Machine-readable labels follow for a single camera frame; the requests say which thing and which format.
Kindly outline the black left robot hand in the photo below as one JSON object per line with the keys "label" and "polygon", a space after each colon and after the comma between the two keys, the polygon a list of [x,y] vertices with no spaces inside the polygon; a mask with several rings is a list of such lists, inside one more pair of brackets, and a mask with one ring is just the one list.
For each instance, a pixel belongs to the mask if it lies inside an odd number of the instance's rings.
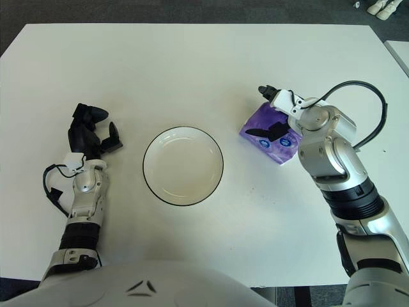
{"label": "black left robot hand", "polygon": [[96,124],[107,119],[109,113],[99,107],[78,104],[68,130],[70,149],[75,153],[82,153],[87,160],[101,159],[103,154],[120,149],[123,143],[113,122],[109,124],[109,137],[100,140],[96,135]]}

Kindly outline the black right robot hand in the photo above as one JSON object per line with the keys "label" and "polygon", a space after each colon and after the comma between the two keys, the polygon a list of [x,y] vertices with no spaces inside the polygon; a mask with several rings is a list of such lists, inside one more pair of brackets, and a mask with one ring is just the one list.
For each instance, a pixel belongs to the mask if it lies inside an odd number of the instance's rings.
{"label": "black right robot hand", "polygon": [[[273,98],[275,98],[275,96],[279,92],[279,90],[269,85],[259,86],[258,91],[269,102],[272,102]],[[289,129],[289,125],[287,122],[286,123],[276,122],[272,124],[271,126],[269,126],[267,130],[265,129],[247,129],[245,133],[251,136],[267,138],[270,142],[273,142],[283,137],[285,134],[287,134],[288,129]]]}

